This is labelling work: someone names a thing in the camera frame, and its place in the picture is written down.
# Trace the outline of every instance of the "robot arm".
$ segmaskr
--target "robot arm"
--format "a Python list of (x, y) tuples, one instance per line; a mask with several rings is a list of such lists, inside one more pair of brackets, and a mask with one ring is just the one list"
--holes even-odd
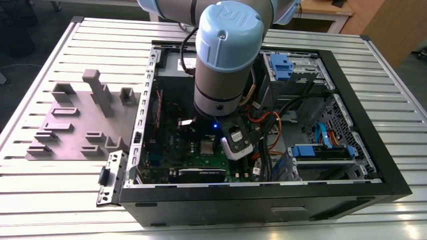
[(272, 25), (287, 24), (302, 0), (137, 0), (160, 17), (199, 27), (195, 107), (208, 116), (239, 107), (254, 60)]

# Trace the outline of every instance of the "floor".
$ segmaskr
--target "floor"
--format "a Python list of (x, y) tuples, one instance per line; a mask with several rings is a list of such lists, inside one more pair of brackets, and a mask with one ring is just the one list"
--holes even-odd
[[(55, 12), (48, 1), (36, 1), (35, 3), (33, 11), (39, 24), (27, 29), (35, 42), (35, 52), (23, 58), (11, 58), (0, 53), (0, 72), (8, 79), (8, 85), (0, 87), (0, 131), (39, 73), (40, 67), (36, 65), (44, 64), (72, 17), (85, 16), (143, 21), (149, 19), (143, 10), (131, 6), (63, 3), (61, 11)], [(3, 68), (12, 64), (32, 65)], [(415, 55), (410, 55), (396, 71), (420, 104), (427, 108), (427, 95), (424, 94), (427, 92), (427, 61), (420, 61)]]

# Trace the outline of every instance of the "light blue robot joint cap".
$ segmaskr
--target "light blue robot joint cap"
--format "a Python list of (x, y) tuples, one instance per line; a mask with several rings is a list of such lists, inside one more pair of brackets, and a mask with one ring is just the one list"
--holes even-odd
[(244, 3), (222, 1), (200, 16), (195, 40), (204, 65), (222, 73), (244, 69), (263, 44), (264, 24), (256, 10)]
[(144, 11), (157, 14), (161, 18), (165, 18), (159, 10), (156, 0), (137, 0), (137, 4)]

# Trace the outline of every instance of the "blue plastic latch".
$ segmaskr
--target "blue plastic latch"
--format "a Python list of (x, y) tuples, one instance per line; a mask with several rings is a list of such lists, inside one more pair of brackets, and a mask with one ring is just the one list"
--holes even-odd
[(288, 56), (284, 54), (271, 54), (270, 63), (278, 81), (287, 81), (292, 76), (294, 64), (290, 62)]
[(350, 157), (354, 159), (356, 157), (355, 148), (352, 146), (347, 146)]
[(314, 130), (314, 141), (315, 141), (315, 143), (319, 143), (320, 135), (322, 135), (322, 139), (323, 139), (323, 144), (326, 145), (326, 147), (328, 149), (331, 149), (332, 148), (332, 144), (330, 142), (327, 126), (326, 126), (326, 124), (323, 122), (318, 122), (318, 124), (315, 125), (315, 130)]
[(291, 151), (292, 151), (292, 156), (291, 157), (298, 157), (300, 155), (300, 151), (299, 151), (299, 148), (296, 146), (291, 147)]
[(316, 156), (312, 146), (298, 146), (298, 151), (302, 157)]

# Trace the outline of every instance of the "gray plastic block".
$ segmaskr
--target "gray plastic block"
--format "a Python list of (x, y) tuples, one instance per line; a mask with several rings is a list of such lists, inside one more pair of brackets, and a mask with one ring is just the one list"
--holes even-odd
[(91, 86), (97, 105), (105, 118), (112, 117), (115, 113), (109, 104), (108, 94), (104, 92), (104, 88), (100, 83), (100, 71), (96, 69), (84, 70), (81, 79)]
[(120, 89), (120, 100), (123, 106), (135, 106), (137, 104), (133, 89), (131, 87), (123, 87)]
[(72, 117), (72, 116), (80, 115), (79, 109), (76, 107), (57, 107), (57, 108), (53, 108), (51, 113), (53, 116)]
[(81, 146), (80, 152), (84, 156), (103, 156), (104, 152), (97, 145), (85, 145)]
[[(112, 93), (109, 92), (108, 85), (107, 84), (101, 84), (101, 89), (104, 90), (104, 93), (107, 95), (108, 101), (112, 102)], [(99, 104), (93, 93), (91, 93), (91, 97), (92, 97), (93, 103)]]
[(59, 136), (52, 131), (37, 131), (33, 138), (37, 139), (39, 142), (51, 142), (59, 140)]
[(63, 131), (63, 132), (69, 132), (75, 129), (75, 126), (68, 122), (68, 123), (49, 123), (47, 122), (43, 127), (44, 130), (49, 131)]
[(89, 143), (104, 143), (105, 135), (101, 131), (87, 131), (85, 139)]
[[(108, 156), (108, 148), (105, 148), (107, 137), (111, 137), (112, 142), (121, 136), (125, 148), (131, 145), (132, 128), (135, 124), (135, 118), (137, 114), (139, 106), (123, 106), (120, 93), (111, 92), (111, 108), (115, 112), (112, 117), (104, 117), (100, 110), (100, 106), (96, 105), (91, 98), (91, 91), (76, 91), (76, 94), (71, 94), (71, 103), (57, 102), (52, 103), (51, 109), (45, 115), (43, 125), (39, 131), (44, 131), (44, 126), (55, 127), (55, 124), (64, 124), (63, 128), (71, 124), (73, 126), (72, 131), (52, 130), (56, 134), (57, 139), (55, 141), (39, 141), (35, 139), (32, 144), (40, 144), (48, 146), (52, 150), (51, 154), (27, 154), (25, 159), (29, 161), (104, 161)], [(136, 101), (139, 101), (141, 94), (135, 93)], [(53, 109), (57, 108), (77, 108), (80, 114), (77, 116), (55, 116), (52, 115)], [(100, 141), (92, 141), (87, 138), (87, 133), (93, 134), (95, 138), (100, 134)], [(100, 155), (84, 155), (81, 153), (81, 146), (95, 145), (99, 146), (99, 151), (103, 152)]]
[(69, 83), (57, 83), (51, 92), (56, 102), (71, 103), (69, 95), (76, 94), (73, 87)]
[(119, 136), (117, 143), (113, 142), (111, 137), (107, 137), (105, 149), (108, 153), (112, 153), (120, 150), (128, 151), (128, 146), (125, 145), (125, 142), (123, 141), (121, 136)]
[(44, 144), (35, 144), (28, 147), (27, 153), (32, 156), (49, 156), (52, 149)]

